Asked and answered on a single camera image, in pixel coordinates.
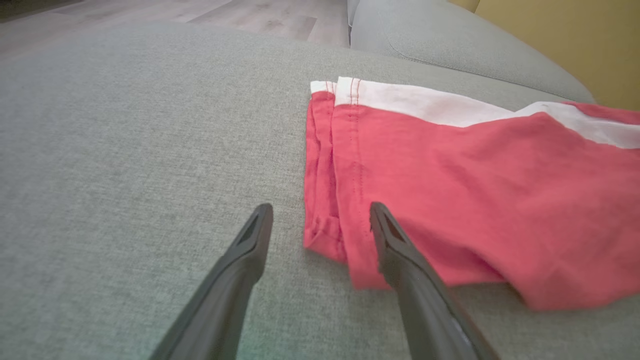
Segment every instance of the folded garment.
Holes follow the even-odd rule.
[[[353,78],[311,83],[304,245],[387,288],[369,206],[387,205],[450,286],[510,282],[533,309],[640,292],[640,113],[509,111]]]

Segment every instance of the white fabric trim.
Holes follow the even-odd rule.
[[[435,124],[467,127],[482,122],[548,113],[568,129],[597,143],[640,149],[640,126],[590,117],[576,107],[558,102],[536,102],[516,112],[500,108],[470,97],[411,85],[394,85],[338,78],[331,83],[335,105],[362,105],[417,117]],[[311,83],[312,92],[324,81]]]

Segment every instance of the gray upholstery fabric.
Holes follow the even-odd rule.
[[[360,0],[347,0],[347,16],[349,19],[349,26],[353,25],[353,17],[356,15],[356,8]]]
[[[254,206],[275,212],[239,359],[408,359],[395,296],[302,247],[309,82],[554,96],[441,67],[192,24],[85,33],[2,63],[3,359],[144,359]],[[640,297],[532,313],[458,291],[504,359],[639,358]]]
[[[593,102],[571,74],[497,26],[442,0],[366,0],[351,48],[458,69]]]

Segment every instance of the wooden floor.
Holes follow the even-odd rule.
[[[153,20],[349,47],[346,0],[75,0],[0,23],[0,61],[78,31]]]

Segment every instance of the red cloth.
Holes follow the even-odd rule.
[[[304,244],[347,263],[356,288],[388,288],[369,225],[380,201],[448,285],[507,281],[539,310],[640,292],[640,114],[325,84],[307,115]]]

